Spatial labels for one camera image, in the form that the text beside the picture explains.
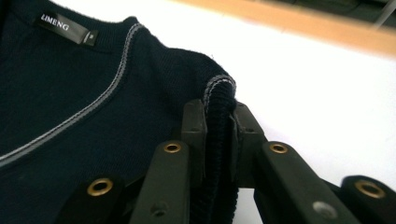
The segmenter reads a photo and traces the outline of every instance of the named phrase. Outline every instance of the black sweater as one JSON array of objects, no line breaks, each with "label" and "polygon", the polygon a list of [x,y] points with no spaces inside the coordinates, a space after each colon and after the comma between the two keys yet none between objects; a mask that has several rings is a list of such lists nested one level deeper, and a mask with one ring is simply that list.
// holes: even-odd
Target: black sweater
[{"label": "black sweater", "polygon": [[[51,12],[97,30],[94,45],[37,25]],[[48,1],[0,1],[0,28],[0,223],[52,223],[79,183],[145,172],[197,98],[206,179],[191,192],[191,223],[232,222],[225,158],[235,85],[220,66],[165,47],[136,18],[102,22]]]}]

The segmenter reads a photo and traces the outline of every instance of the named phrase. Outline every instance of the size tag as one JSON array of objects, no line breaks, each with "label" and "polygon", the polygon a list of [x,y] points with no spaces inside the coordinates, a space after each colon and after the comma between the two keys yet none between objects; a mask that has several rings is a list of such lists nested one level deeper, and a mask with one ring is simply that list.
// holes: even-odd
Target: size tag
[{"label": "size tag", "polygon": [[77,44],[93,46],[99,32],[90,31],[74,21],[70,21],[66,17],[53,13],[44,12],[35,19],[35,24],[57,35],[61,35]]}]

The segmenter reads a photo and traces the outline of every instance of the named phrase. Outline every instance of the gray stitching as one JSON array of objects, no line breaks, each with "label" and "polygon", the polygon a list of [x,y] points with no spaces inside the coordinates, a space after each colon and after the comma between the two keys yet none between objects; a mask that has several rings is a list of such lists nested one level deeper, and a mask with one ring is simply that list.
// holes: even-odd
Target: gray stitching
[{"label": "gray stitching", "polygon": [[130,30],[128,31],[128,34],[125,39],[125,44],[120,60],[120,65],[117,70],[117,74],[111,81],[110,85],[107,87],[107,89],[102,92],[102,94],[99,95],[92,103],[78,111],[76,114],[74,114],[72,117],[69,119],[66,119],[63,121],[61,124],[58,126],[54,127],[53,129],[49,130],[46,133],[43,133],[42,135],[38,136],[36,139],[32,140],[31,142],[25,144],[22,147],[18,147],[7,154],[3,155],[0,157],[0,167],[7,165],[19,158],[21,158],[23,155],[26,155],[27,153],[35,150],[36,148],[40,147],[44,143],[48,142],[51,138],[54,136],[58,135],[59,133],[63,132],[67,128],[71,127],[73,124],[75,124],[77,121],[81,120],[88,114],[90,114],[95,108],[97,108],[99,105],[101,105],[110,95],[113,93],[113,91],[117,88],[117,86],[120,84],[120,80],[123,77],[123,73],[125,72],[125,67],[126,67],[126,62],[127,62],[127,55],[128,51],[131,45],[131,42],[133,40],[134,34],[140,29],[143,28],[143,25],[141,24],[134,24]]},{"label": "gray stitching", "polygon": [[206,85],[206,89],[205,89],[205,93],[204,93],[204,106],[205,106],[205,112],[207,113],[207,109],[209,107],[209,102],[210,102],[210,96],[212,95],[212,91],[216,88],[217,85],[219,85],[220,83],[230,83],[231,86],[233,87],[233,91],[235,91],[236,87],[235,87],[235,81],[227,75],[218,75],[215,77],[212,77],[207,85]]}]

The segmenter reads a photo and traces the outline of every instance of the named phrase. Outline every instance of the wooden edge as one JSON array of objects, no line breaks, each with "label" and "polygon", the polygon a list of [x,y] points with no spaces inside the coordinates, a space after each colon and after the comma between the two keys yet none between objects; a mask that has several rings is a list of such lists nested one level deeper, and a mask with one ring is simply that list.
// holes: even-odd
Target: wooden edge
[{"label": "wooden edge", "polygon": [[173,0],[307,35],[353,49],[396,57],[396,29],[278,2]]}]

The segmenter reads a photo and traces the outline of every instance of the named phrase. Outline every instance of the brand tag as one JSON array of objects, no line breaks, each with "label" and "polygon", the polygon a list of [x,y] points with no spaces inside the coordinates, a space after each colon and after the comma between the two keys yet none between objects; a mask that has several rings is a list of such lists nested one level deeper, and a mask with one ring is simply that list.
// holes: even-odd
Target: brand tag
[{"label": "brand tag", "polygon": [[44,12],[35,19],[35,24],[57,35],[61,35],[77,44],[93,46],[99,32],[90,31],[82,25],[70,21],[66,17],[53,13]]}]

